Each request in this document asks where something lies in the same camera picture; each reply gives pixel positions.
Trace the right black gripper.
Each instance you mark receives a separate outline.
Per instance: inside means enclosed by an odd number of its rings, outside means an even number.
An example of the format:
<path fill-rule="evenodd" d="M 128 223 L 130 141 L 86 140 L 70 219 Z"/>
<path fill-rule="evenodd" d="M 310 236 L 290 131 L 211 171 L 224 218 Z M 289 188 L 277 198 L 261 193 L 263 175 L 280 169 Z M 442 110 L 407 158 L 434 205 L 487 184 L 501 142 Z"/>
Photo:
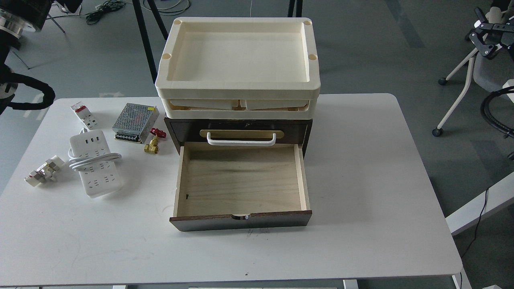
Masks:
<path fill-rule="evenodd" d="M 474 9 L 474 13 L 477 15 L 478 22 L 470 30 L 469 39 L 479 53 L 487 59 L 493 59 L 500 50 L 505 49 L 513 59 L 513 11 L 507 11 L 505 21 L 488 19 L 479 7 Z"/>

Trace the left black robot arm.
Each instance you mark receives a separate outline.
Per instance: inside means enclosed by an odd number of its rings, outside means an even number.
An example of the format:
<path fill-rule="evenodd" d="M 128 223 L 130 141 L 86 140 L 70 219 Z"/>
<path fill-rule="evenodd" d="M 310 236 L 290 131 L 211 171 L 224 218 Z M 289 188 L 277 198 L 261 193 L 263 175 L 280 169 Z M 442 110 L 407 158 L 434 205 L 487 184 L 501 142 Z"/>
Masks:
<path fill-rule="evenodd" d="M 0 112 L 7 107 L 14 110 L 42 110 L 51 106 L 55 92 L 48 84 L 33 77 L 15 73 L 5 64 L 7 56 L 13 49 L 21 48 L 20 37 L 27 28 L 40 31 L 50 11 L 51 0 L 2 0 L 0 2 Z M 19 84 L 26 85 L 43 93 L 41 102 L 13 102 L 15 90 Z"/>

